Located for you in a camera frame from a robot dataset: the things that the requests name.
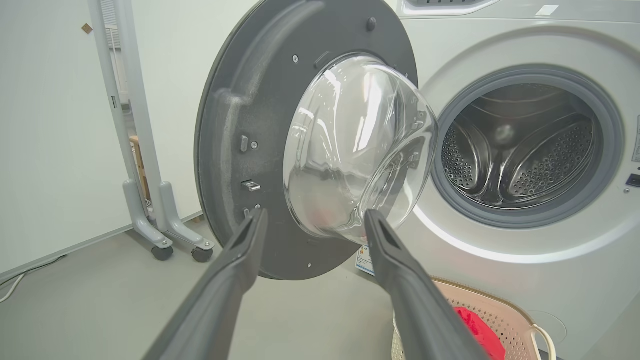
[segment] cable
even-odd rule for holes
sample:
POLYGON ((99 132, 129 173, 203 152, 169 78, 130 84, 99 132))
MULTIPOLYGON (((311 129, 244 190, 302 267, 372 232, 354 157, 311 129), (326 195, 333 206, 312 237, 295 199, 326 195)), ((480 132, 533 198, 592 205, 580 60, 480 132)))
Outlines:
POLYGON ((9 289, 9 292, 2 299, 0 299, 0 304, 2 304, 6 299, 8 299, 13 294, 13 291, 18 287, 18 284, 20 284, 20 282, 22 281, 22 279, 24 279, 24 277, 27 275, 27 273, 30 273, 30 272, 35 271, 35 270, 38 270, 38 269, 43 268, 45 266, 49 266, 49 265, 55 264, 58 261, 60 261, 62 258, 65 258, 65 257, 66 257, 66 255, 62 255, 58 259, 55 259, 54 261, 51 261, 50 263, 46 263, 44 265, 40 265, 40 266, 35 267, 33 269, 29 269, 29 270, 27 270, 25 272, 22 272, 22 273, 20 273, 20 274, 18 274, 16 276, 12 277, 11 279, 5 280, 2 284, 0 284, 0 288, 4 284, 6 284, 6 283, 10 282, 11 280, 15 279, 16 277, 18 278, 13 283, 13 285, 11 286, 11 289, 9 289))

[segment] red cloth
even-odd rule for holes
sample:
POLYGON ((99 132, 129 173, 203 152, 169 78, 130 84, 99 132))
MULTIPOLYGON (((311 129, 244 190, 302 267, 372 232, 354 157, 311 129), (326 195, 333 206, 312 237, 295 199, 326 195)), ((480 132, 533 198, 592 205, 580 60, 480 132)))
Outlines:
POLYGON ((465 322, 468 329, 476 338, 476 341, 484 348, 491 360, 504 360, 506 351, 500 342, 500 338, 487 325, 480 316, 465 307, 453 308, 465 322))

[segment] black cable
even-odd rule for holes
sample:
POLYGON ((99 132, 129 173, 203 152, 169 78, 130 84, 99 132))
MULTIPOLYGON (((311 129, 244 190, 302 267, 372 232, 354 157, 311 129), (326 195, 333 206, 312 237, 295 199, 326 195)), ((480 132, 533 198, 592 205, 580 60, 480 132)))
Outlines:
POLYGON ((49 265, 55 264, 55 263, 57 263, 58 261, 60 261, 62 258, 66 258, 66 257, 67 257, 66 255, 62 255, 62 256, 60 256, 58 259, 55 259, 54 261, 51 261, 50 263, 46 263, 46 264, 44 264, 44 265, 40 265, 40 266, 35 267, 35 268, 33 268, 33 269, 29 269, 29 270, 27 270, 27 271, 25 271, 25 272, 21 272, 21 273, 17 274, 16 276, 12 277, 11 279, 7 279, 7 280, 5 280, 2 284, 0 284, 0 288, 2 288, 2 286, 3 286, 4 284, 6 284, 6 283, 10 282, 11 280, 15 279, 16 277, 18 277, 18 276, 20 276, 20 275, 22 275, 22 274, 26 274, 26 273, 28 273, 28 272, 32 272, 33 270, 38 270, 39 268, 43 268, 43 267, 45 267, 45 266, 49 266, 49 265))

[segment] transparent glass dome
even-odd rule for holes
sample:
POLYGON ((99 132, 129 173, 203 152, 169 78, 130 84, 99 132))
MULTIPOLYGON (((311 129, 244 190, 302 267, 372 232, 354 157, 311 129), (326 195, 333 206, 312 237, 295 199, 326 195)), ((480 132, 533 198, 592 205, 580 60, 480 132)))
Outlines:
POLYGON ((293 115, 283 172, 291 214, 310 234, 361 244, 367 209, 400 226, 428 178, 437 133, 404 75, 369 55, 337 60, 293 115))

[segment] stainless steel drum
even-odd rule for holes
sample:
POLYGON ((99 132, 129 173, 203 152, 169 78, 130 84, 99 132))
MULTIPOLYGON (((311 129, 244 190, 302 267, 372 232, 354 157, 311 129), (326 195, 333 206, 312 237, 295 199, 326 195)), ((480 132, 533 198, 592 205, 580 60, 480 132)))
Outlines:
POLYGON ((446 133, 442 164, 476 203, 523 209, 562 195, 585 173, 597 118, 553 86, 510 85, 468 105, 446 133))

